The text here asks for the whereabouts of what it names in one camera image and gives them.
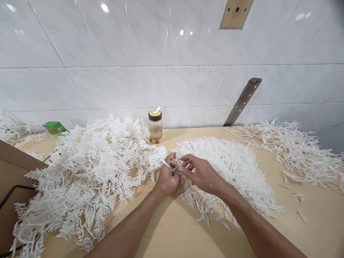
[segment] jar lid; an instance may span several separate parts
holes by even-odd
[[[156,114],[154,114],[153,112],[155,112],[155,111],[156,110],[152,110],[148,113],[148,118],[150,121],[157,122],[157,121],[160,121],[162,119],[161,111],[158,111]]]

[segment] hand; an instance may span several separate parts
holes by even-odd
[[[172,157],[176,158],[175,152],[168,155],[165,159],[166,163],[169,164],[171,168],[175,167],[175,164],[171,163]],[[158,196],[167,197],[177,188],[179,181],[180,175],[178,173],[172,175],[170,168],[164,164],[160,169],[157,183],[152,192],[156,193]]]
[[[188,154],[181,157],[180,160],[183,163],[178,171],[191,179],[192,184],[196,185],[199,189],[218,196],[222,190],[231,186],[205,159]]]

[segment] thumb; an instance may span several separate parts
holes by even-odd
[[[194,178],[194,174],[193,172],[190,170],[190,169],[187,169],[187,168],[183,168],[183,167],[180,167],[178,168],[178,172],[182,173],[184,176],[186,176],[187,178],[189,179],[193,179]]]

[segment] wooden table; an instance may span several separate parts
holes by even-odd
[[[217,137],[242,142],[230,132],[217,128],[165,129],[160,145],[171,152],[175,143],[196,137]],[[47,154],[54,148],[54,141],[41,143],[35,150]],[[256,154],[259,167],[276,195],[276,204],[284,206],[284,213],[274,213],[276,219],[268,221],[285,235],[308,257],[344,256],[344,195],[338,191],[321,189],[311,184],[290,184],[291,190],[282,188],[285,168],[273,158],[273,153],[250,147]],[[121,202],[107,218],[112,229],[144,199],[154,183],[141,186],[141,193],[129,203]],[[301,193],[306,200],[290,197],[292,192]],[[296,214],[301,210],[308,225]],[[255,257],[244,233],[231,226],[229,231],[216,222],[218,214],[210,215],[211,226],[205,221],[196,222],[198,210],[181,200],[177,194],[169,196],[156,210],[143,235],[136,257]],[[43,257],[83,257],[73,239],[65,241],[49,234],[44,242]]]

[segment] left hand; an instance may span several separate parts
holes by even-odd
[[[171,168],[174,167],[174,164],[171,163],[172,157],[176,158],[175,152],[172,152],[165,159],[166,163],[169,164]],[[158,196],[167,197],[177,188],[179,181],[180,174],[174,173],[174,175],[172,175],[170,168],[164,164],[160,169],[157,183],[155,184],[152,192],[156,193]]]

